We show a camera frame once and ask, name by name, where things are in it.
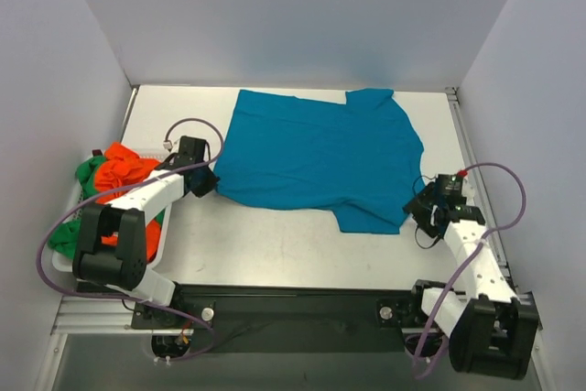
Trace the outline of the teal blue t shirt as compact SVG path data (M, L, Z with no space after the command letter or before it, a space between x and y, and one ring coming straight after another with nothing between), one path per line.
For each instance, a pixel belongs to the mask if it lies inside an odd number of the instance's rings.
M344 103L241 90L214 171L248 207L322 210L341 232L398 234L424 146L390 89Z

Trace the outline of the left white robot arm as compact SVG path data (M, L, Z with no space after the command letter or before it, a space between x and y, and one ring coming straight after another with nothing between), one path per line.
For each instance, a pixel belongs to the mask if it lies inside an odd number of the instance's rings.
M214 190L219 179L205 159L207 141L190 136L179 150L157 165L148 179L107 203L92 202L81 211L81 229L72 262L79 280L154 304L152 316L167 329L179 326L185 306L174 299L176 284L148 265L147 226L191 193L198 198Z

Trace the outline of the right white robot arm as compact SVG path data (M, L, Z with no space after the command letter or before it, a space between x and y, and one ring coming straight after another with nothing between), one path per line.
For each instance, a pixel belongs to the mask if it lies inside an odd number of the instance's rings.
M410 321L424 325L411 336L413 364L425 377L446 353L458 373L512 380L526 376L539 316L514 291L489 245L495 230L472 205L467 173L439 174L404 207L433 242L444 242L457 267L445 284L419 281L406 302Z

